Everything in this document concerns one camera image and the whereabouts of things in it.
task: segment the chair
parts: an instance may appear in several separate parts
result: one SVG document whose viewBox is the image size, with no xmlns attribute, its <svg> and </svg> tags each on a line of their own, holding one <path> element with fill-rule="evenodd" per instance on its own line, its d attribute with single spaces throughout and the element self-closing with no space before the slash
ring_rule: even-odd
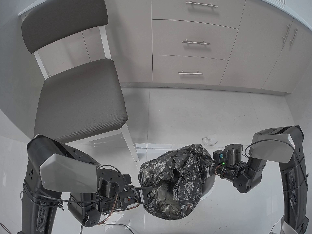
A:
<svg viewBox="0 0 312 234">
<path fill-rule="evenodd" d="M 47 0 L 24 19 L 21 31 L 25 45 L 34 53 L 45 78 L 34 136 L 42 134 L 73 145 L 122 133 L 132 157 L 138 161 L 126 124 L 128 115 L 123 94 L 111 60 L 107 23 L 104 0 Z M 96 26 L 106 58 L 50 76 L 38 49 Z"/>
</svg>

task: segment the cabinet door handle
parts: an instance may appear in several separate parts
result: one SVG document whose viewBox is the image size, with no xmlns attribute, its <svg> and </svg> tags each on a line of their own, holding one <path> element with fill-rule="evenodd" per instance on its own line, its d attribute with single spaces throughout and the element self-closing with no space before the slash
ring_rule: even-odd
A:
<svg viewBox="0 0 312 234">
<path fill-rule="evenodd" d="M 202 5 L 202 6 L 208 6 L 208 7 L 212 7 L 212 8 L 218 8 L 219 6 L 217 5 L 212 5 L 212 4 L 207 4 L 207 3 L 200 3 L 200 2 L 185 2 L 186 4 L 193 4 L 193 5 Z"/>
<path fill-rule="evenodd" d="M 185 41 L 182 41 L 182 43 L 210 45 L 210 43 L 205 42 L 205 41 L 203 41 L 203 42 L 201 42 L 201 41 L 188 41 L 187 39 L 185 39 Z"/>
<path fill-rule="evenodd" d="M 289 40 L 289 41 L 291 42 L 291 45 L 292 45 L 293 42 L 294 42 L 294 38 L 296 37 L 297 31 L 298 31 L 298 28 L 294 29 L 294 37 L 293 37 L 292 40 Z"/>
<path fill-rule="evenodd" d="M 195 72 L 184 72 L 183 70 L 181 72 L 178 72 L 179 75 L 203 75 L 204 73 L 200 73 L 199 71 Z"/>
<path fill-rule="evenodd" d="M 286 41 L 286 39 L 287 39 L 287 37 L 288 37 L 288 34 L 289 34 L 290 29 L 291 29 L 291 24 L 287 25 L 287 32 L 286 32 L 285 37 L 283 37 L 283 42 L 285 42 L 285 41 Z"/>
</svg>

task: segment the trash bag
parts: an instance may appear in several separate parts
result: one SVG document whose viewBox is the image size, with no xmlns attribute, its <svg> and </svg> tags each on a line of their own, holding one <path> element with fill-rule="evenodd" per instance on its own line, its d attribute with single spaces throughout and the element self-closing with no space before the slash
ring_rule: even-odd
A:
<svg viewBox="0 0 312 234">
<path fill-rule="evenodd" d="M 211 159 L 202 145 L 193 144 L 144 163 L 139 182 L 142 187 L 154 186 L 145 210 L 166 220 L 188 216 L 201 199 L 205 160 Z"/>
</svg>

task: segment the tiled floor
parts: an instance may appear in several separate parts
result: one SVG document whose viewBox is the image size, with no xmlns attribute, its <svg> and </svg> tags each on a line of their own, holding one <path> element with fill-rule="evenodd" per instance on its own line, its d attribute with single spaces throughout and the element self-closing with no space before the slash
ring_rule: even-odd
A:
<svg viewBox="0 0 312 234">
<path fill-rule="evenodd" d="M 135 186 L 139 186 L 137 176 L 141 164 L 157 158 L 167 150 L 201 143 L 203 137 L 215 133 L 219 141 L 215 146 L 207 146 L 211 154 L 230 143 L 246 146 L 259 130 L 294 124 L 285 98 L 281 96 L 166 88 L 123 88 L 123 93 L 129 116 L 128 126 L 138 148 L 140 161 L 133 161 L 121 135 L 75 147 L 101 164 L 114 165 L 122 173 L 130 174 Z M 25 152 L 25 147 L 19 145 L 15 151 Z M 312 155 L 306 157 L 306 162 L 312 162 Z M 22 167 L 21 171 L 5 166 L 3 173 L 15 174 L 17 183 L 21 183 L 26 162 L 18 164 Z M 12 188 L 14 193 L 10 197 L 18 197 L 21 186 L 17 187 Z M 2 187 L 1 193 L 0 196 L 8 197 L 7 186 Z M 211 194 L 182 220 L 162 220 L 146 213 L 140 206 L 123 214 L 114 213 L 108 223 L 117 221 L 128 224 L 135 234 L 267 234 L 283 216 L 283 204 L 279 166 L 267 162 L 262 182 L 247 194 L 237 192 L 230 182 L 217 177 Z M 8 218 L 13 221 L 12 213 L 20 209 L 20 201 L 16 201 L 12 210 L 4 206 L 12 211 Z M 312 202 L 308 201 L 308 206 L 312 207 Z M 13 221 L 15 225 L 8 224 L 14 231 L 20 227 L 18 214 L 17 220 Z M 275 232 L 279 231 L 279 226 L 276 225 Z M 67 209 L 58 211 L 54 234 L 79 231 L 79 222 Z M 131 233 L 122 226 L 96 226 L 83 230 L 84 234 L 104 232 Z"/>
</svg>

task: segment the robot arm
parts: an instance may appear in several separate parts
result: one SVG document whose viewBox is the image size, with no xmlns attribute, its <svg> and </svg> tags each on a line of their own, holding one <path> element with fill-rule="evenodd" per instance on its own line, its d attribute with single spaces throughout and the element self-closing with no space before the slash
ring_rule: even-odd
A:
<svg viewBox="0 0 312 234">
<path fill-rule="evenodd" d="M 131 177 L 101 165 L 88 154 L 37 135 L 27 145 L 28 165 L 22 200 L 22 231 L 51 234 L 62 192 L 70 192 L 68 210 L 86 227 L 101 215 L 147 201 L 152 187 L 131 185 Z"/>
<path fill-rule="evenodd" d="M 309 222 L 305 216 L 308 184 L 303 138 L 299 126 L 262 130 L 254 134 L 247 163 L 241 161 L 243 146 L 231 144 L 213 153 L 214 160 L 207 164 L 206 171 L 247 193 L 261 182 L 267 160 L 279 162 L 285 205 L 282 233 L 303 234 Z"/>
</svg>

